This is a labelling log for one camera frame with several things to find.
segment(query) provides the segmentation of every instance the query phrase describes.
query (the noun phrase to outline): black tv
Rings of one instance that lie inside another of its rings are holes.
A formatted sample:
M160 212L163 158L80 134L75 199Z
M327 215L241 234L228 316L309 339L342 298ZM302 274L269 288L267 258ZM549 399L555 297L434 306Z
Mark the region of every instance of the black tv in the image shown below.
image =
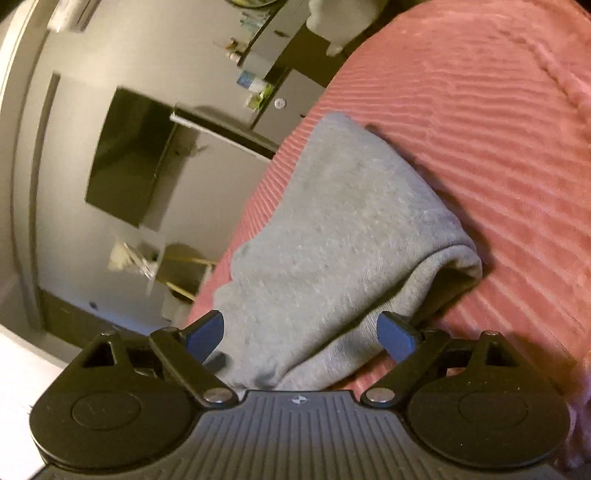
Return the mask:
M117 88L100 133L86 201L138 227L175 129L171 107Z

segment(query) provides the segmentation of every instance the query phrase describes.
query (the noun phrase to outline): controller logo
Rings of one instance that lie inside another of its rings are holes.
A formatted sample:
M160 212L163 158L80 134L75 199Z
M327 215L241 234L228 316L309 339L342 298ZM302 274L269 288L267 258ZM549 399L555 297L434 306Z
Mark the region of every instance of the controller logo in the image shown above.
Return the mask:
M297 397L293 397L291 401L299 407L300 405L306 403L308 399L303 395L298 395Z

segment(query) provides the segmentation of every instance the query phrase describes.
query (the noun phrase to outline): cabinet knob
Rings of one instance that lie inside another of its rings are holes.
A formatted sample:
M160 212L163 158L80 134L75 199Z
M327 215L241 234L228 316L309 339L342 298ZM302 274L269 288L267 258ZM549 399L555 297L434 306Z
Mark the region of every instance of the cabinet knob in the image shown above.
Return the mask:
M283 98L278 98L277 100L275 100L274 105L275 105L275 108L277 108L278 110L281 110L282 108L285 108L285 106L287 105L287 102Z

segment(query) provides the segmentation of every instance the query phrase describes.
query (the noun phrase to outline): gray towel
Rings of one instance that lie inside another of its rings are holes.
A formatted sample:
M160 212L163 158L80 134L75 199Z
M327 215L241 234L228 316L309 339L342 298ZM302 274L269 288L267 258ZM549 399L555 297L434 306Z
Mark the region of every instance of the gray towel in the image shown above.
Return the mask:
M341 113L312 132L269 223L214 295L219 373L239 390L319 390L377 355L380 312L423 320L473 286L460 222L386 142Z

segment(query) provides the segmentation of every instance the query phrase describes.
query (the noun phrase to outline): pink blanket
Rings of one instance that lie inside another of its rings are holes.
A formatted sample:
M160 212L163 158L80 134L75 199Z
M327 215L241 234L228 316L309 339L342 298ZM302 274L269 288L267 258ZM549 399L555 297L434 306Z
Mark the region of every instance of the pink blanket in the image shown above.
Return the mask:
M562 467L591 460L591 21L570 0L431 0L360 47L285 141L191 312L230 281L316 122L343 111L388 140L476 241L485 279L440 324L501 331L570 402ZM339 387L357 394L385 356Z

